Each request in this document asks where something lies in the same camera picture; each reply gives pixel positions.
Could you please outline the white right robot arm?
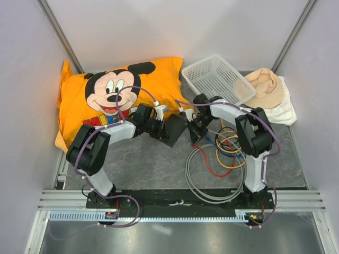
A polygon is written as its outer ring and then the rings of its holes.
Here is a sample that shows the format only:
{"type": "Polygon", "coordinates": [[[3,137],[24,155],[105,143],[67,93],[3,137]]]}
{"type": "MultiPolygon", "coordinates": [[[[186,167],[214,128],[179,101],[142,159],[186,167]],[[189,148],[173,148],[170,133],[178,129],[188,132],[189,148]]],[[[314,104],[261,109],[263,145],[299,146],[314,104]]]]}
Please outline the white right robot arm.
{"type": "Polygon", "coordinates": [[[226,102],[217,96],[208,100],[204,94],[195,98],[199,110],[197,116],[193,110],[181,109],[188,120],[191,143],[196,144],[207,135],[207,127],[213,119],[226,120],[237,128],[240,148],[245,152],[246,177],[243,183],[243,203],[248,208],[257,207],[262,195],[267,192],[265,181],[266,162],[276,136],[262,108],[248,110],[226,102]]]}

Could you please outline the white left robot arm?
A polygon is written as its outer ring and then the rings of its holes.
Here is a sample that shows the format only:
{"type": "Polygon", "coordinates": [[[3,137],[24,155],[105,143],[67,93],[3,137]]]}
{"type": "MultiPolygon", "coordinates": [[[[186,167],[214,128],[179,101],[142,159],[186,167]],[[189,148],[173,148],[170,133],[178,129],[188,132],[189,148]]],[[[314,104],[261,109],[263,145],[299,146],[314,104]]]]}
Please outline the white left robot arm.
{"type": "Polygon", "coordinates": [[[151,107],[139,104],[133,113],[118,123],[97,128],[88,124],[80,127],[68,148],[66,160],[98,193],[97,200],[103,207],[111,208],[117,200],[115,185],[103,169],[108,147],[143,133],[148,133],[157,140],[168,140],[164,120],[167,111],[166,105],[151,107]]]}

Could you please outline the black network switch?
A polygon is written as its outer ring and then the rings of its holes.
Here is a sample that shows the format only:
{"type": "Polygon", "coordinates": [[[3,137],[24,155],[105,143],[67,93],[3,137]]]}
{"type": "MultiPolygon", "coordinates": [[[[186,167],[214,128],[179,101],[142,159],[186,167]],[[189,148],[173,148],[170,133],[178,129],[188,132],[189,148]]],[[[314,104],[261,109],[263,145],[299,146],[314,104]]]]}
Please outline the black network switch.
{"type": "Polygon", "coordinates": [[[172,114],[165,120],[165,130],[168,137],[163,143],[172,148],[185,129],[186,120],[178,115],[172,114]]]}

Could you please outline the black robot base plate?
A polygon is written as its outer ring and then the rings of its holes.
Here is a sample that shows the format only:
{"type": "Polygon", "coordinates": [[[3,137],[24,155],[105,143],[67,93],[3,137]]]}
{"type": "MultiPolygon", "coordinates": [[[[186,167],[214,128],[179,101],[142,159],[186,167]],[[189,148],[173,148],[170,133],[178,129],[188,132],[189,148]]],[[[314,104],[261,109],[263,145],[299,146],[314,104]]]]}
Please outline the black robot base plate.
{"type": "Polygon", "coordinates": [[[189,189],[124,189],[115,199],[103,199],[94,192],[87,195],[86,208],[119,210],[121,217],[135,217],[139,203],[141,219],[145,218],[203,218],[231,217],[236,210],[268,211],[274,208],[275,200],[267,189],[259,194],[241,192],[235,199],[222,204],[210,204],[200,200],[189,189]]]}

